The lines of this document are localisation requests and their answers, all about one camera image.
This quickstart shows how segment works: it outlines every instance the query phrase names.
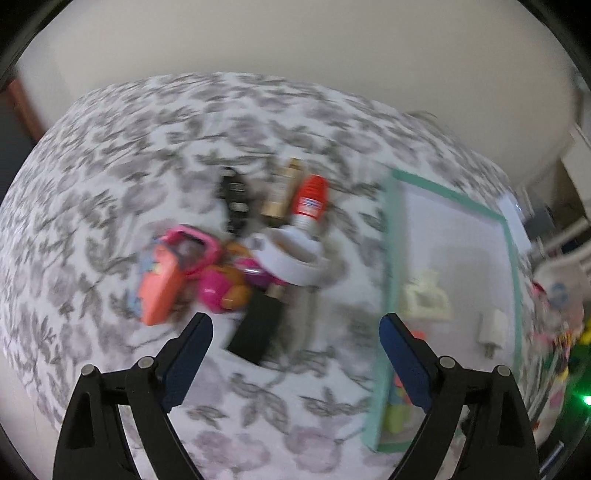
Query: pink toy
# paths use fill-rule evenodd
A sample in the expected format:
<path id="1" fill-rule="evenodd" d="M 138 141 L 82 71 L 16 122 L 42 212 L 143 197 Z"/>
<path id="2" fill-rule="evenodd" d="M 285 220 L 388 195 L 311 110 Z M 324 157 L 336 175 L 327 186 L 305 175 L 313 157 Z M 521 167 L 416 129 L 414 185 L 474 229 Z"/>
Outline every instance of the pink toy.
<path id="1" fill-rule="evenodd" d="M 222 256 L 223 249 L 220 242 L 212 235 L 197 230 L 189 225 L 179 225 L 166 231 L 161 238 L 166 244 L 180 246 L 182 241 L 189 237 L 203 245 L 204 251 L 200 252 L 199 260 L 192 265 L 184 265 L 183 272 L 188 280 L 195 280 L 205 268 L 213 265 Z"/>
<path id="2" fill-rule="evenodd" d="M 266 290 L 271 283 L 277 281 L 273 275 L 263 269 L 254 258 L 240 257 L 234 260 L 234 265 L 244 273 L 247 282 L 255 287 Z"/>
<path id="3" fill-rule="evenodd" d="M 221 313 L 244 308 L 252 290 L 237 268 L 212 265 L 201 274 L 197 293 L 207 308 L 213 313 Z"/>

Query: floral bedspread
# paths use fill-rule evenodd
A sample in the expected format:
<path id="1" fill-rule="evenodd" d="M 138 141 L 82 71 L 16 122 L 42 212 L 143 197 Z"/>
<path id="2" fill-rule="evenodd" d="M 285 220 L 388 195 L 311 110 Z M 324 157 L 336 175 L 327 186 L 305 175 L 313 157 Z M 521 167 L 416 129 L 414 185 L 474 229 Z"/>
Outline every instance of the floral bedspread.
<path id="1" fill-rule="evenodd" d="M 136 252 L 179 222 L 223 236 L 220 166 L 262 198 L 290 157 L 330 180 L 323 288 L 294 292 L 265 368 L 223 349 L 240 315 L 212 315 L 213 344 L 170 418 L 207 479 L 391 471 L 400 455 L 359 438 L 383 314 L 381 179 L 398 167 L 489 205 L 508 180 L 425 116 L 279 77 L 185 74 L 96 90 L 23 165 L 0 207 L 0 344 L 55 428 L 82 365 L 130 367 L 203 310 L 187 298 L 164 325 L 133 318 Z M 152 478 L 127 411 L 124 423 Z"/>

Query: colorful toys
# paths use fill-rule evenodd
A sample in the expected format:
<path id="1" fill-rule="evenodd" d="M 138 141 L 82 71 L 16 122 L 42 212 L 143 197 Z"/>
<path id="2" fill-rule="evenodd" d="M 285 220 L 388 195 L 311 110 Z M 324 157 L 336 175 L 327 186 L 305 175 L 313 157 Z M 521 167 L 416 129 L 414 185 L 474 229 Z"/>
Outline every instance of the colorful toys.
<path id="1" fill-rule="evenodd" d="M 128 296 L 129 309 L 146 325 L 164 322 L 185 282 L 198 278 L 222 252 L 215 237 L 196 228 L 168 230 L 140 253 L 139 282 Z"/>

